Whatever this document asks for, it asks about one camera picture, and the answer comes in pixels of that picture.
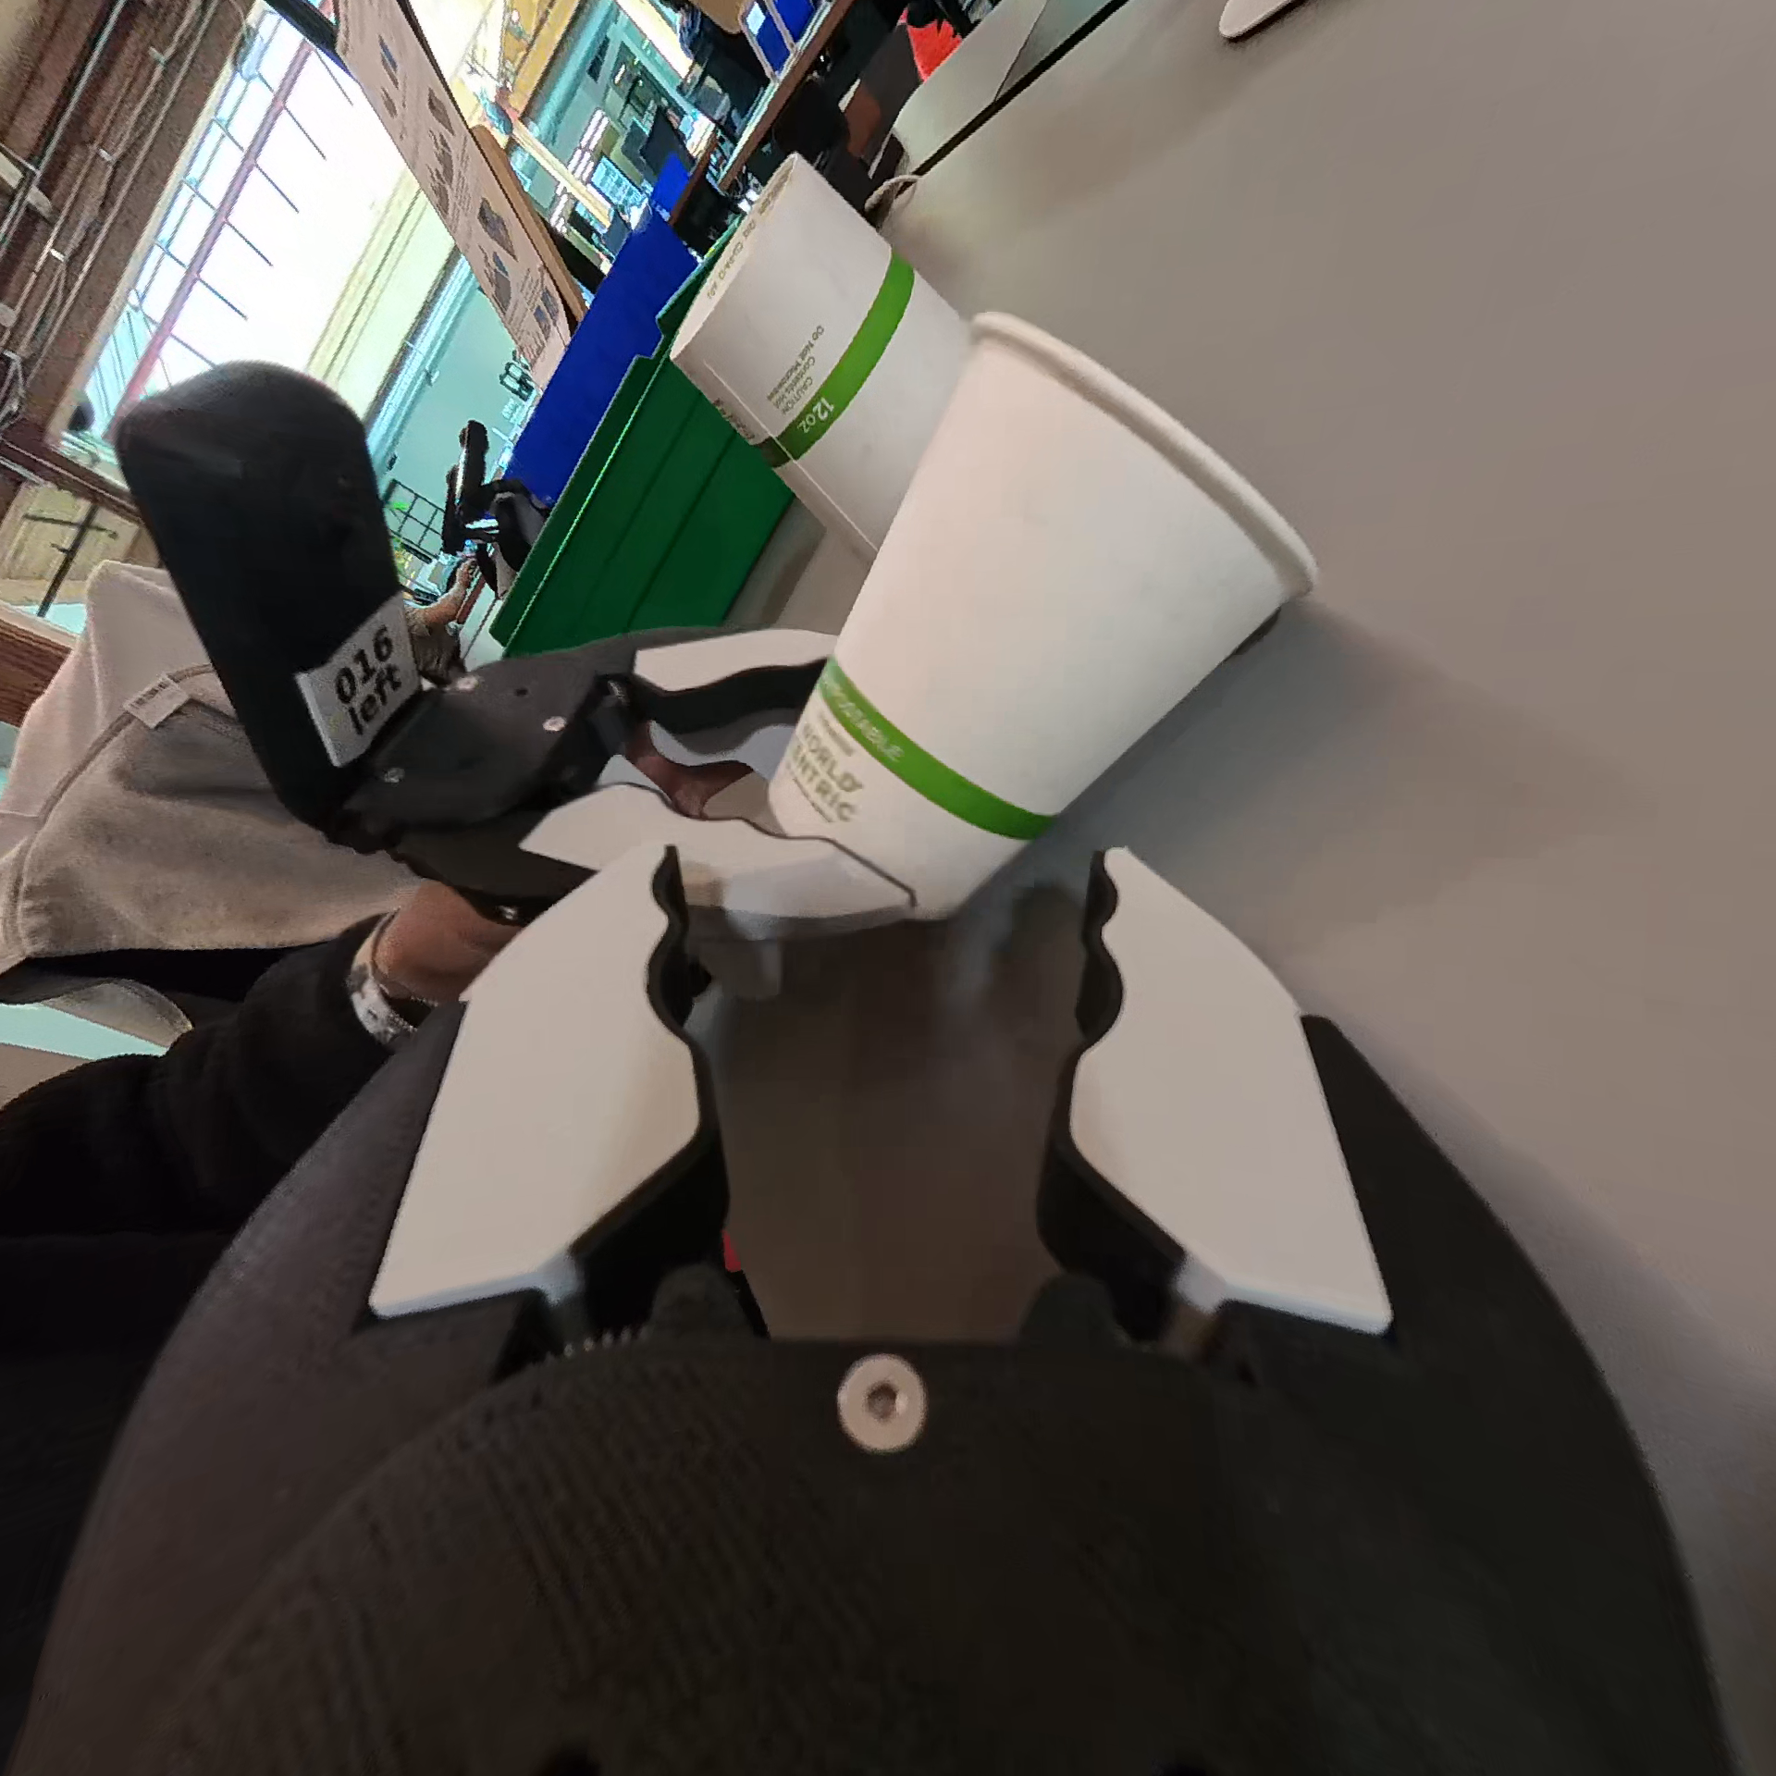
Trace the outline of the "instruction poster stand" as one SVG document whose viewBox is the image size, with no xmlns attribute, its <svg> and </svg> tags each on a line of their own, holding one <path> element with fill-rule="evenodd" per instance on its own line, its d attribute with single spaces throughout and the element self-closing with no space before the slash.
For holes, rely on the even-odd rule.
<svg viewBox="0 0 1776 1776">
<path fill-rule="evenodd" d="M 337 57 L 545 390 L 586 299 L 498 140 L 467 120 L 408 4 L 340 3 Z"/>
</svg>

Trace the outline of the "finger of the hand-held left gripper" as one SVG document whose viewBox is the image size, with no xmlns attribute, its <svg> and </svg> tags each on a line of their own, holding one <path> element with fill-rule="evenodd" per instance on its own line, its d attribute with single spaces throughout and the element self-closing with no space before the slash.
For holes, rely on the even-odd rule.
<svg viewBox="0 0 1776 1776">
<path fill-rule="evenodd" d="M 811 631 L 722 631 L 637 651 L 631 705 L 676 738 L 774 725 L 800 714 L 836 637 Z"/>
<path fill-rule="evenodd" d="M 676 853 L 687 948 L 742 1000 L 784 983 L 791 942 L 905 922 L 911 891 L 819 835 L 787 835 L 756 819 L 682 814 L 642 785 L 607 785 L 542 814 L 522 853 L 600 873 L 624 854 Z"/>
</svg>

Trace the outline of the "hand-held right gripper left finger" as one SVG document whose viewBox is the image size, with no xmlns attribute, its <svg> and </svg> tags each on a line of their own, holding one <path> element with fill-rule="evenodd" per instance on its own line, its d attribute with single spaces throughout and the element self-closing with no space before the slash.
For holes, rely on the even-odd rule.
<svg viewBox="0 0 1776 1776">
<path fill-rule="evenodd" d="M 642 1320 L 669 1271 L 722 1261 L 684 934 L 676 849 L 641 847 L 480 974 L 368 1295 L 375 1318 L 534 1296 L 569 1320 Z"/>
</svg>

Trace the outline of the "grey desk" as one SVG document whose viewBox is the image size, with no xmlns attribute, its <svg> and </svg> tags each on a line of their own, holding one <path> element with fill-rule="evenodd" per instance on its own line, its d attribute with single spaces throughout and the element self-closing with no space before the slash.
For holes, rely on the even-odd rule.
<svg viewBox="0 0 1776 1776">
<path fill-rule="evenodd" d="M 1317 595 L 953 923 L 719 996 L 792 1338 L 989 1337 L 1129 845 L 1522 1238 L 1771 1763 L 1771 4 L 1129 4 L 891 212 L 1228 457 Z"/>
</svg>

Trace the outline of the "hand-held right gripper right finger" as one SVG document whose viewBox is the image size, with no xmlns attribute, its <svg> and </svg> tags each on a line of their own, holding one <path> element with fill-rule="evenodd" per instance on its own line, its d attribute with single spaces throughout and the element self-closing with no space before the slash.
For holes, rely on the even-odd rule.
<svg viewBox="0 0 1776 1776">
<path fill-rule="evenodd" d="M 1080 918 L 1036 1230 L 1115 1333 L 1180 1308 L 1278 1314 L 1360 1338 L 1392 1310 L 1294 996 L 1136 853 L 1102 849 Z"/>
</svg>

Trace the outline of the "grey hooded garment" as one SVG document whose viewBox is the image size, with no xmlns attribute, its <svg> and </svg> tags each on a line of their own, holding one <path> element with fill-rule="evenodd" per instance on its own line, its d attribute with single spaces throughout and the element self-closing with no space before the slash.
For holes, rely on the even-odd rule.
<svg viewBox="0 0 1776 1776">
<path fill-rule="evenodd" d="M 412 888 L 280 805 L 169 576 L 104 565 L 7 769 L 3 969 L 304 948 Z"/>
</svg>

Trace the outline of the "black desk panel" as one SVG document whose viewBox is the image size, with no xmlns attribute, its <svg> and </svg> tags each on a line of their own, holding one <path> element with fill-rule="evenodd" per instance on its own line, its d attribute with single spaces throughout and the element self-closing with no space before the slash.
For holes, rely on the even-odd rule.
<svg viewBox="0 0 1776 1776">
<path fill-rule="evenodd" d="M 1107 3 L 1000 3 L 902 104 L 879 152 L 882 174 L 916 171 L 984 114 L 1044 57 L 1090 25 Z"/>
</svg>

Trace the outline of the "green plastic bin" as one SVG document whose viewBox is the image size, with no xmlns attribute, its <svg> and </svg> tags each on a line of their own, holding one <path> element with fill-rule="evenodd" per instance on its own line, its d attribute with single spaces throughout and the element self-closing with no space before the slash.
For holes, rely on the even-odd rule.
<svg viewBox="0 0 1776 1776">
<path fill-rule="evenodd" d="M 716 629 L 795 508 L 719 409 L 674 363 L 692 301 L 727 244 L 658 313 L 560 502 L 488 625 L 511 660 L 633 631 Z"/>
</svg>

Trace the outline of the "white paper cup green band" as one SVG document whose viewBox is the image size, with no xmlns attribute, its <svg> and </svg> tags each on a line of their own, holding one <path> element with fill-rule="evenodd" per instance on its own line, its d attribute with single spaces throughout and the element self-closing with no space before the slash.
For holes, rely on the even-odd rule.
<svg viewBox="0 0 1776 1776">
<path fill-rule="evenodd" d="M 769 814 L 944 919 L 1315 583 L 1296 529 L 1197 434 L 983 313 Z"/>
<path fill-rule="evenodd" d="M 673 363 L 863 561 L 962 377 L 967 325 L 803 158 L 722 245 Z"/>
</svg>

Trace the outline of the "person's left hand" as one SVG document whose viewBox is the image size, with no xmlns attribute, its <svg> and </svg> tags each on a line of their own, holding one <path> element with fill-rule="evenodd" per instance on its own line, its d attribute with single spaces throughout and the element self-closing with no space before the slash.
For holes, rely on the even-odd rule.
<svg viewBox="0 0 1776 1776">
<path fill-rule="evenodd" d="M 370 970 L 394 1000 L 444 1007 L 517 934 L 517 923 L 488 918 L 453 888 L 423 880 L 370 945 Z"/>
</svg>

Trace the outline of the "white wrist band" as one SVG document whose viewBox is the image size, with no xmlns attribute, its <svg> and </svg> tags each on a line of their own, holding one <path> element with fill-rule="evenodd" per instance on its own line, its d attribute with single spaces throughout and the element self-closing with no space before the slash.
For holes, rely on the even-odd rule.
<svg viewBox="0 0 1776 1776">
<path fill-rule="evenodd" d="M 427 1021 L 433 1005 L 393 983 L 381 969 L 381 942 L 394 914 L 385 914 L 362 938 L 347 967 L 347 1005 L 362 1029 L 387 1051 L 397 1051 Z"/>
</svg>

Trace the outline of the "blue plastic bin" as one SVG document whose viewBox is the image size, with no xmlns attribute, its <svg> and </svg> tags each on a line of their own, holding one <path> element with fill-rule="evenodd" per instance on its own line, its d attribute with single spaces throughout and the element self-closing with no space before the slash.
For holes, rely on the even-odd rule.
<svg viewBox="0 0 1776 1776">
<path fill-rule="evenodd" d="M 504 478 L 542 508 L 563 500 L 631 361 L 659 346 L 659 310 L 700 262 L 669 222 L 689 183 L 689 170 L 661 174 L 509 450 Z"/>
</svg>

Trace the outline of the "person's left forearm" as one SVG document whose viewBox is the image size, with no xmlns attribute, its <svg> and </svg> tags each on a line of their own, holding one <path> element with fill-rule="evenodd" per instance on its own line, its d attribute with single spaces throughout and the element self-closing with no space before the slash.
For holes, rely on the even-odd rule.
<svg viewBox="0 0 1776 1776">
<path fill-rule="evenodd" d="M 348 996 L 374 919 L 268 967 L 161 1055 L 1 1116 L 1 1690 L 19 1710 L 145 1369 L 232 1236 L 393 1048 Z"/>
</svg>

